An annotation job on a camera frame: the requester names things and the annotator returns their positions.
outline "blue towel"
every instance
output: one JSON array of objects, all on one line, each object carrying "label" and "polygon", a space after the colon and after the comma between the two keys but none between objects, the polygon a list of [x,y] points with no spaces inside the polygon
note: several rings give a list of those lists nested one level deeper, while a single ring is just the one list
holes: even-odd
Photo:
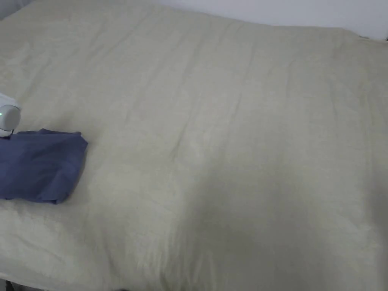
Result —
[{"label": "blue towel", "polygon": [[0,198],[63,202],[77,183],[87,145],[80,132],[46,129],[0,139]]}]

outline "bedding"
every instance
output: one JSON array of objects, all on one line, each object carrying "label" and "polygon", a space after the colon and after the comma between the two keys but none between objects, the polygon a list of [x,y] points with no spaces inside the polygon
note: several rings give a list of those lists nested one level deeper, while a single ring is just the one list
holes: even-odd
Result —
[{"label": "bedding", "polygon": [[0,201],[0,277],[388,288],[388,43],[132,0],[37,0],[0,39],[18,130],[89,142],[64,203]]}]

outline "white wall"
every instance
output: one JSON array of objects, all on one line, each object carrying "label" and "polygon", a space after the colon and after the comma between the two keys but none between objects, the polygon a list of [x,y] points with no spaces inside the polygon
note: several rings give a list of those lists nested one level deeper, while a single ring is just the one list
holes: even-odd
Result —
[{"label": "white wall", "polygon": [[250,22],[343,27],[370,38],[388,37],[388,0],[154,1]]}]

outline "white device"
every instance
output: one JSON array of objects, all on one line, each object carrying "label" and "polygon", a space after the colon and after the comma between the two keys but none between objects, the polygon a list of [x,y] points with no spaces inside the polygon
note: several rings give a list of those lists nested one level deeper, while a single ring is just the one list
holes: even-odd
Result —
[{"label": "white device", "polygon": [[0,137],[7,137],[19,125],[21,108],[15,99],[0,93]]}]

